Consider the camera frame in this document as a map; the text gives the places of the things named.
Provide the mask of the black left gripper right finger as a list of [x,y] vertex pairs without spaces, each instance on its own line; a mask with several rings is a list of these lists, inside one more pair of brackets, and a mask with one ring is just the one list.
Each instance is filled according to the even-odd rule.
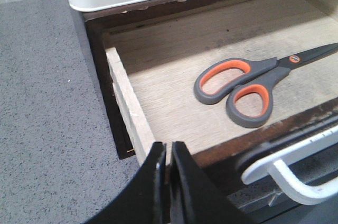
[[247,223],[215,187],[183,142],[172,144],[171,223]]

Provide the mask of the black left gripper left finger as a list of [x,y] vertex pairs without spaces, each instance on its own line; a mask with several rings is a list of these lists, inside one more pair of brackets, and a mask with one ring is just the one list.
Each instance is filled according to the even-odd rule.
[[122,192],[87,223],[163,223],[166,145],[154,142]]

